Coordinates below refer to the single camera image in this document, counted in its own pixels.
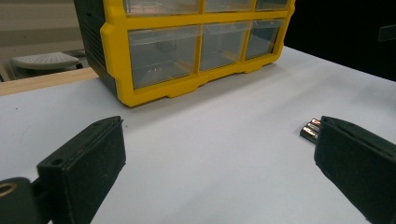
white plastic container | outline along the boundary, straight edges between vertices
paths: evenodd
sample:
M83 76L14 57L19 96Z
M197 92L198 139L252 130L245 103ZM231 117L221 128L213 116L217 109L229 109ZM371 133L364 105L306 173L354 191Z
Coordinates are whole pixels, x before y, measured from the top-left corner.
M257 0L256 10L280 10L285 9L288 4L288 0Z
M282 24L282 20L253 21L245 59L272 53L279 27Z
M206 12L249 11L252 0L206 0Z
M193 72L200 26L129 31L134 88Z
M200 71L239 61L249 24L249 21L240 21L204 25Z
M128 16L197 14L199 0L124 0Z

yellow plastic frame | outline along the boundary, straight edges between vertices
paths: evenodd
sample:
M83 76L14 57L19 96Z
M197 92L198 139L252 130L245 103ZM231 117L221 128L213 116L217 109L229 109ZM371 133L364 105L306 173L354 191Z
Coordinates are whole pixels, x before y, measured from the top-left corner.
M250 73L280 57L287 27L294 12L295 0L289 0L284 10L255 11L256 1L250 11L205 13L205 0L201 0L200 12L194 15L129 17L126 15L122 0L104 0L106 23L101 28L102 44L106 59L107 72L114 77L117 95L128 106L140 105L162 97L176 97L206 84L208 81L235 73ZM206 24L212 22L283 20L271 54L245 60L250 31L246 31L239 62L199 71L202 36L198 36L194 73L148 87L134 90L133 73L129 52L128 31L149 28L178 27L184 25Z

yellow storage organizer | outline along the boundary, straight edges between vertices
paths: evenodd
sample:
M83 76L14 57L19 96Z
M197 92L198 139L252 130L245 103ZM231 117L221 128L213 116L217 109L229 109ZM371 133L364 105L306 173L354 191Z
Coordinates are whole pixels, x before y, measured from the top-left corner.
M88 62L128 106L276 61L295 0L75 0Z

screw hole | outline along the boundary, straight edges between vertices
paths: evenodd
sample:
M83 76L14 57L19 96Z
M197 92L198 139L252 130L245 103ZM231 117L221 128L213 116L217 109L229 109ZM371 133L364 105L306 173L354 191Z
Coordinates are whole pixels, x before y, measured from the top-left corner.
M58 159L58 160L53 161L51 164L52 164L52 165L59 165L59 164L61 164L62 162L64 162L64 160Z
M5 196L5 195L8 195L16 187L17 187L17 184L15 184L15 183L0 184L0 198Z

white table surface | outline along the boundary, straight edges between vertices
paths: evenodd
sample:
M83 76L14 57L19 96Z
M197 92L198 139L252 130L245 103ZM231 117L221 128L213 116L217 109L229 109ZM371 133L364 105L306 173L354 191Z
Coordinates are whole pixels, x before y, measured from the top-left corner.
M299 136L346 119L396 143L396 83L284 48L260 71L128 108L96 78L0 97L0 179L121 115L127 163L92 223L367 223Z

